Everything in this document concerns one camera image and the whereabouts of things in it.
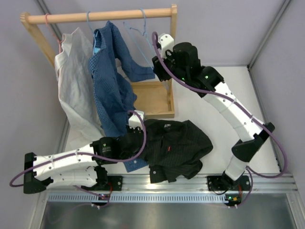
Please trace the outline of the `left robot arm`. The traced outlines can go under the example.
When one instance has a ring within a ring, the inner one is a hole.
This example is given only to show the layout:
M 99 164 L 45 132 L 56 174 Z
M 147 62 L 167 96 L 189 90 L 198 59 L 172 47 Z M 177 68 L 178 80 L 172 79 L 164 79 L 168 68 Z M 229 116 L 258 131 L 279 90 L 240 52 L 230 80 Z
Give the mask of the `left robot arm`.
M 133 161 L 145 147 L 145 134 L 141 127 L 127 127 L 124 136 L 103 137 L 76 150 L 48 156 L 27 153 L 23 192 L 34 194 L 63 186 L 103 190 L 108 184 L 103 165 Z

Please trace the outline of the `black pinstriped shirt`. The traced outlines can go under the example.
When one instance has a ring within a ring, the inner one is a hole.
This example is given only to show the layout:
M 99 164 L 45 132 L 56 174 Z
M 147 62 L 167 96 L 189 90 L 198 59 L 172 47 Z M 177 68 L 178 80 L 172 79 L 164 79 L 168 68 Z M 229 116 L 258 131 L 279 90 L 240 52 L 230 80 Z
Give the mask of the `black pinstriped shirt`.
M 158 119 L 144 121 L 146 145 L 140 158 L 150 169 L 152 184 L 175 182 L 177 177 L 191 179 L 203 168 L 201 158 L 213 150 L 210 138 L 190 120 Z

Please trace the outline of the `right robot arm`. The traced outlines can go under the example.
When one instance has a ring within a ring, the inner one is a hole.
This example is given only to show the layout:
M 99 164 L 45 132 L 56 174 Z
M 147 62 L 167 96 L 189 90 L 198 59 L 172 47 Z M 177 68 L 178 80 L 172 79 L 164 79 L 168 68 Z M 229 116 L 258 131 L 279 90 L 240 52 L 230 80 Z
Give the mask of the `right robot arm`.
M 181 86 L 196 92 L 211 104 L 233 127 L 239 141 L 232 147 L 233 156 L 220 176 L 217 186 L 228 191 L 239 184 L 239 179 L 249 167 L 275 127 L 272 123 L 256 120 L 230 91 L 224 78 L 210 66 L 201 66 L 197 48 L 189 42 L 174 45 L 153 41 L 156 57 L 154 72 L 160 81 L 174 79 Z

